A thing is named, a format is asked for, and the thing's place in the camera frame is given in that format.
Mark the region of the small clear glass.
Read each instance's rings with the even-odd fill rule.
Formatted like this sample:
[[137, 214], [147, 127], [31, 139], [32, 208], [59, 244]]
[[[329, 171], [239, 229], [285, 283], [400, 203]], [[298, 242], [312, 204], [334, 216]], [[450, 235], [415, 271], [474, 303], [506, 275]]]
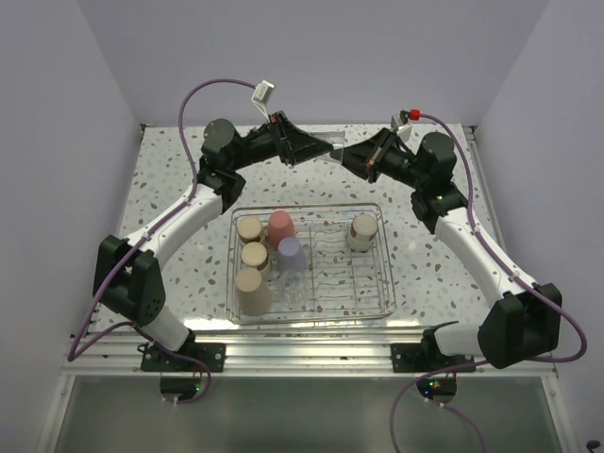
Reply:
[[344, 131], [316, 132], [313, 136], [332, 145], [332, 150], [319, 156], [319, 160], [337, 164], [342, 163], [345, 147]]

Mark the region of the steel cork-band cup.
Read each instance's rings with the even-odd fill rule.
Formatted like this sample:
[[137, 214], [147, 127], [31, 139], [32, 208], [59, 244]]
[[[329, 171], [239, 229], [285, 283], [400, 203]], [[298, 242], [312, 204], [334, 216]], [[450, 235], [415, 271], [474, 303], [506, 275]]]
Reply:
[[346, 240], [356, 252], [367, 252], [373, 245], [378, 233], [378, 222], [373, 215], [362, 213], [351, 222]]
[[249, 243], [267, 244], [267, 230], [256, 216], [244, 216], [237, 223], [237, 234], [242, 246]]

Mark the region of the coral red plastic cup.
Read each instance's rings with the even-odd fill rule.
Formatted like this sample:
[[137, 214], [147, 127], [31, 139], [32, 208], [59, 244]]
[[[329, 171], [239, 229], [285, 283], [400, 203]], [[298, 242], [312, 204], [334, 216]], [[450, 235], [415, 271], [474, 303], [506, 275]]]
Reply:
[[269, 217], [267, 232], [269, 244], [275, 249], [283, 239], [294, 238], [295, 228], [290, 214], [284, 210], [275, 210]]

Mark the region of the purple plastic cup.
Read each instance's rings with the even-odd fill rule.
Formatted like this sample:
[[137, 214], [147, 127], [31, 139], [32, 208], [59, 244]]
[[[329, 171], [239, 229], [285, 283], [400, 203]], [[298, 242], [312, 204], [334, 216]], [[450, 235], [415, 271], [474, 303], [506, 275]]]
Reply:
[[308, 264], [303, 244], [293, 237], [282, 239], [277, 247], [277, 266], [280, 273], [305, 273]]

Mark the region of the steel cup with cork band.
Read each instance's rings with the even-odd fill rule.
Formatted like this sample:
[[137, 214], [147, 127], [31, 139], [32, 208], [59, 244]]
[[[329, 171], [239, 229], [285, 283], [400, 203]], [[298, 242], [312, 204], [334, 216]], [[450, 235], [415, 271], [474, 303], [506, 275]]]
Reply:
[[245, 267], [256, 269], [262, 277], [268, 277], [271, 273], [271, 258], [263, 243], [247, 243], [242, 248], [241, 259]]

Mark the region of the large clear glass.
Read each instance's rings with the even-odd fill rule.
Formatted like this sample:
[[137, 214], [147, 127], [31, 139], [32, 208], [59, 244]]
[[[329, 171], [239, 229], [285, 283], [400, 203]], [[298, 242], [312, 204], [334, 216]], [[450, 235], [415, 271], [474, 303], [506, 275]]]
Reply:
[[278, 278], [279, 298], [288, 305], [305, 304], [310, 297], [310, 284], [304, 272], [283, 271]]

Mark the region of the tall beige cup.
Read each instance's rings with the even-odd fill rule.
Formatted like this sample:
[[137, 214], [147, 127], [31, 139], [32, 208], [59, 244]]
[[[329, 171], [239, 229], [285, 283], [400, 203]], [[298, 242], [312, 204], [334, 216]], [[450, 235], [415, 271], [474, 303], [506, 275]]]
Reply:
[[260, 316], [266, 313], [272, 304], [268, 284], [255, 268], [243, 268], [235, 276], [238, 305], [245, 315]]

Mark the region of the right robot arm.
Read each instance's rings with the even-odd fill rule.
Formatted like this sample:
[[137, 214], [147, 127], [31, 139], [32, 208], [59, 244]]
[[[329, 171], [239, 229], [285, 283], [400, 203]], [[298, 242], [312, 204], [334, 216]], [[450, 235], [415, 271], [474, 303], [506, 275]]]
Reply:
[[557, 348], [562, 295], [520, 270], [474, 220], [468, 199], [452, 180], [454, 143], [441, 132], [425, 135], [416, 152], [400, 148], [383, 128], [370, 139], [334, 152], [342, 166], [370, 183], [385, 175], [413, 189], [418, 221], [461, 261], [490, 310], [477, 325], [449, 322], [424, 332], [420, 358], [442, 370], [454, 356], [481, 356], [501, 369]]

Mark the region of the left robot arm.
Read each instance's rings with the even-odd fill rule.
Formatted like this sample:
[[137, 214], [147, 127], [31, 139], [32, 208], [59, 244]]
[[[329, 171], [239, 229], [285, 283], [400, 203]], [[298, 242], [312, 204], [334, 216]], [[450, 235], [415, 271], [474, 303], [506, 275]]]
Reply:
[[283, 112], [245, 136], [226, 119], [210, 122], [202, 156], [188, 191], [149, 225], [120, 239], [109, 235], [98, 249], [93, 297], [122, 315], [155, 343], [178, 371], [195, 362], [190, 331], [166, 307], [162, 268], [201, 227], [226, 212], [245, 185], [239, 170], [278, 158], [288, 166], [333, 151], [332, 143], [292, 124]]

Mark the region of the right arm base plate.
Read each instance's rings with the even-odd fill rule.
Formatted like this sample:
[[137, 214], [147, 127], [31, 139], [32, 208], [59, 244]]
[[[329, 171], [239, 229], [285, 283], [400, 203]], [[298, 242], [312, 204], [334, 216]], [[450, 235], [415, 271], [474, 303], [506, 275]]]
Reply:
[[439, 352], [426, 352], [420, 344], [391, 344], [391, 364], [394, 373], [427, 373], [452, 366], [467, 365], [463, 372], [473, 372], [476, 365], [472, 357], [444, 356]]

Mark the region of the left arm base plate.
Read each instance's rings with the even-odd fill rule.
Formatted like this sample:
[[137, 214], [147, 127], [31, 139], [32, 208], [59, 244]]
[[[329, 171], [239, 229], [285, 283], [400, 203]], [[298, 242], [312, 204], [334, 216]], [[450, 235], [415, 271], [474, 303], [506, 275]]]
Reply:
[[221, 373], [226, 360], [226, 345], [220, 343], [185, 344], [178, 351], [164, 351], [156, 345], [140, 344], [137, 351], [142, 356], [143, 372], [185, 373], [202, 371], [203, 363], [211, 373]]

